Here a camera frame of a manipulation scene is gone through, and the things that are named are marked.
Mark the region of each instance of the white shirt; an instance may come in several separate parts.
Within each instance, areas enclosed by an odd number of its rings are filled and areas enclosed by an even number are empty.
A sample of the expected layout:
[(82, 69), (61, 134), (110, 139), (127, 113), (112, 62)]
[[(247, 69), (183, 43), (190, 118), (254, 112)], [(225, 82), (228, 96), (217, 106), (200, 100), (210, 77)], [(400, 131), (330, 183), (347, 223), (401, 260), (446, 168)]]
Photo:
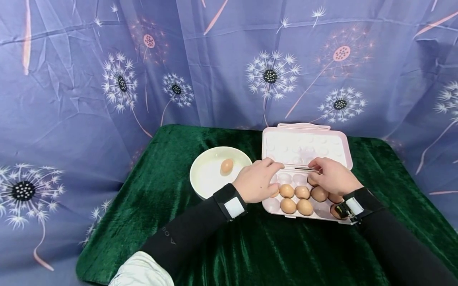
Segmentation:
[(143, 251), (135, 252), (108, 286), (174, 286), (172, 277)]

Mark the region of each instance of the pink egg carton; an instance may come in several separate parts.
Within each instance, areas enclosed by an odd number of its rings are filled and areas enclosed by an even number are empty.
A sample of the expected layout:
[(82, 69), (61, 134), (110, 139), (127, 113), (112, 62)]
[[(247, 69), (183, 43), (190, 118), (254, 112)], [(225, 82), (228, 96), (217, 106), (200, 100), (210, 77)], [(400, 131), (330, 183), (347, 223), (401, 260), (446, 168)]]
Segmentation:
[[(310, 171), (301, 169), (316, 157), (328, 157), (340, 162), (348, 169), (353, 167), (347, 136), (330, 126), (310, 123), (279, 124), (277, 127), (267, 127), (262, 132), (262, 158), (270, 157), (285, 164), (285, 169), (278, 171), (271, 183), (306, 186), (310, 191), (313, 187), (307, 182)], [(312, 197), (308, 199), (313, 206), (313, 214), (304, 216), (297, 210), (293, 214), (284, 213), (280, 208), (283, 197), (278, 194), (274, 198), (262, 202), (264, 209), (275, 215), (288, 218), (310, 218), (324, 221), (337, 221), (341, 224), (353, 224), (350, 219), (338, 220), (331, 212), (333, 202), (326, 200), (317, 202)], [(299, 198), (291, 198), (295, 203)]]

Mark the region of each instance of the fabric backdrop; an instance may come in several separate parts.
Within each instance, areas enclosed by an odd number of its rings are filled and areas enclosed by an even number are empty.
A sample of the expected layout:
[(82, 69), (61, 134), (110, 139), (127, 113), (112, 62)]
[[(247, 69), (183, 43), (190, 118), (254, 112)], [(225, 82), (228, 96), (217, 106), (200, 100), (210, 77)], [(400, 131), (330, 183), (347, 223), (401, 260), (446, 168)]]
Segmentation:
[(78, 254), (171, 123), (382, 138), (458, 228), (454, 0), (21, 0), (0, 37), (0, 285), (80, 285)]

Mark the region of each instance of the tablecloth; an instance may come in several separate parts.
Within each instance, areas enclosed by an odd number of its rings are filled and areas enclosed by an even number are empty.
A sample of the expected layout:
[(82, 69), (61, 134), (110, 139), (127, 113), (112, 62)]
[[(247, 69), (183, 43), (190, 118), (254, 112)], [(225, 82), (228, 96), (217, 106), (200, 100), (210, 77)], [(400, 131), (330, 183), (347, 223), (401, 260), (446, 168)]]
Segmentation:
[[(458, 236), (382, 140), (349, 137), (354, 174), (458, 275)], [(230, 146), (260, 159), (262, 132), (160, 128), (99, 223), (77, 263), (80, 280), (107, 285), (146, 238), (201, 199), (189, 170), (203, 151)], [(261, 204), (219, 229), (183, 267), (176, 285), (387, 285), (355, 227), (291, 219)]]

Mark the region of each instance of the white bowl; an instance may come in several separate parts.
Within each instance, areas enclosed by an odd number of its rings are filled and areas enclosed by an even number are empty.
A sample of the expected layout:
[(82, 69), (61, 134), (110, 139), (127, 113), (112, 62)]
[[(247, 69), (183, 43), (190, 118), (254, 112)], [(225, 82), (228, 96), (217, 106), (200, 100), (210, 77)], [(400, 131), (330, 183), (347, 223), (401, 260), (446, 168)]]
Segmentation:
[[(226, 159), (234, 161), (234, 168), (229, 175), (223, 176), (220, 168)], [(239, 149), (226, 146), (208, 149), (192, 163), (189, 171), (191, 186), (201, 199), (206, 200), (224, 185), (232, 183), (241, 169), (251, 164), (250, 158)]]

